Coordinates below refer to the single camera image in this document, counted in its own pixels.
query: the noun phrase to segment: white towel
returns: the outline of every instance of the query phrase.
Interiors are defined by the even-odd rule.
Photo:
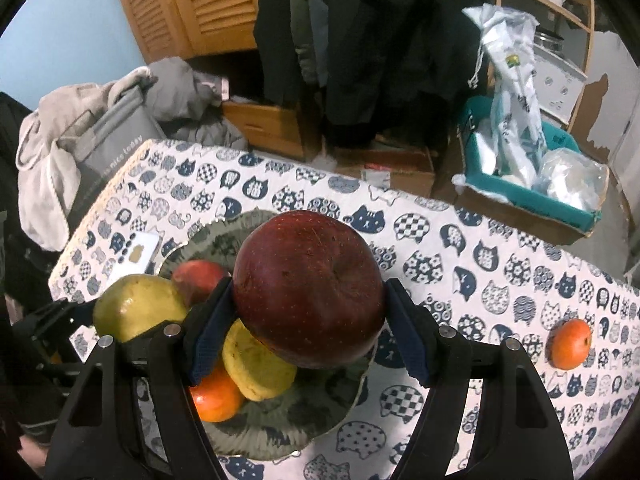
[[[15,157],[20,224],[45,250],[61,251],[70,237],[66,217],[78,192],[80,172],[65,147],[91,128],[125,90],[150,78],[150,70],[143,66],[105,85],[58,88],[22,122]]]

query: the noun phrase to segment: wall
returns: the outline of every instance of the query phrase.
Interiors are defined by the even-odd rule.
[[[595,148],[609,150],[609,160],[622,139],[626,124],[636,108],[636,101],[640,93],[640,72],[634,63],[619,35],[613,32],[596,32],[593,43],[593,53],[588,72],[587,83],[598,81],[604,83],[606,94],[602,98],[600,113],[595,121],[587,121],[585,126],[578,124],[574,128],[574,135],[586,138]],[[599,99],[583,99],[584,110],[578,113],[590,113]]]
[[[0,36],[0,91],[31,109],[60,86],[144,64],[120,0],[27,0]]]

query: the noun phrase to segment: green patterned plate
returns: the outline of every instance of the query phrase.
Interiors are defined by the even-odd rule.
[[[242,242],[273,216],[270,211],[254,210],[203,226],[167,256],[158,275],[170,278],[178,265],[197,259],[232,270]],[[293,386],[281,396],[263,402],[247,401],[226,422],[204,422],[213,450],[253,460],[277,460],[304,449],[314,438],[339,426],[357,405],[374,350],[334,370],[299,368]]]

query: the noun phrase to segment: small orange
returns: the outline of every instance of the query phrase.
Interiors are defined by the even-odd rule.
[[[222,362],[198,386],[190,388],[198,416],[203,422],[223,422],[234,416],[244,397],[226,373]]]
[[[581,319],[562,325],[551,343],[551,362],[561,370],[573,370],[584,362],[591,348],[591,329]]]

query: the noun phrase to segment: yellow pear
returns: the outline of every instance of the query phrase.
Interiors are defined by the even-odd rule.
[[[94,308],[98,335],[112,335],[121,343],[164,320],[182,322],[189,309],[170,280],[132,274],[113,283]]]
[[[273,399],[293,384],[298,368],[260,343],[237,319],[222,347],[226,373],[249,400]]]

